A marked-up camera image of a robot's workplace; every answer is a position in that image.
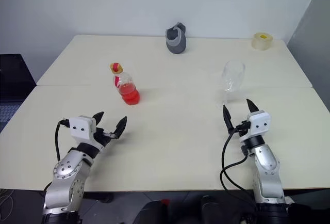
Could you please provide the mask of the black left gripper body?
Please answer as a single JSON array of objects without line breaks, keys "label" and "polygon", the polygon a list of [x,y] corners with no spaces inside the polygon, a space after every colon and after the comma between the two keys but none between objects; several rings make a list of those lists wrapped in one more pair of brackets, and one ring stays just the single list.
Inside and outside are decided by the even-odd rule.
[{"label": "black left gripper body", "polygon": [[93,134],[96,142],[101,144],[103,147],[107,146],[112,139],[116,139],[117,136],[114,133],[105,133],[104,129],[96,128],[96,132]]}]

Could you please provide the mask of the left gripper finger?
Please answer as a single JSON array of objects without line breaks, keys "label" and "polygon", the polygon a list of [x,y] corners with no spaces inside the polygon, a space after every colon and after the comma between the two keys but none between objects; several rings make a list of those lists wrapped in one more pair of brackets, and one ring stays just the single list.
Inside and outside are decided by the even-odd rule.
[{"label": "left gripper finger", "polygon": [[127,117],[122,118],[116,125],[116,130],[114,131],[114,138],[119,139],[122,133],[124,132],[127,124]]},{"label": "left gripper finger", "polygon": [[92,118],[95,119],[95,126],[98,126],[98,124],[100,123],[103,115],[104,115],[104,112],[103,111],[100,111],[100,112],[96,113],[95,115],[93,115]]}]

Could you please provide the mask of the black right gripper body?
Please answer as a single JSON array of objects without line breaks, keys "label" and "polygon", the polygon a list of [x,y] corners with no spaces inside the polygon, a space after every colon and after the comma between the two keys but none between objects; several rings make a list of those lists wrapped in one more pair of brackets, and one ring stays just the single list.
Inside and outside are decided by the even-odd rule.
[{"label": "black right gripper body", "polygon": [[249,129],[250,129],[250,122],[242,121],[241,124],[237,125],[234,128],[234,133],[238,133],[239,137],[242,137],[248,133]]}]

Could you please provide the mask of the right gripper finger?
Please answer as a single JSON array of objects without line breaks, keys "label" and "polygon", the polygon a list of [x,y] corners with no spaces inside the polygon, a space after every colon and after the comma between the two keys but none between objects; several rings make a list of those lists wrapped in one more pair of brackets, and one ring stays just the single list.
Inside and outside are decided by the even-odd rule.
[{"label": "right gripper finger", "polygon": [[229,113],[229,110],[227,109],[227,107],[225,105],[223,105],[223,118],[224,118],[225,125],[227,127],[227,131],[229,134],[231,134],[235,130],[235,128],[231,122],[231,115]]},{"label": "right gripper finger", "polygon": [[259,111],[259,108],[253,103],[253,101],[251,101],[250,99],[246,99],[246,101],[247,101],[247,105],[248,105],[250,113]]}]

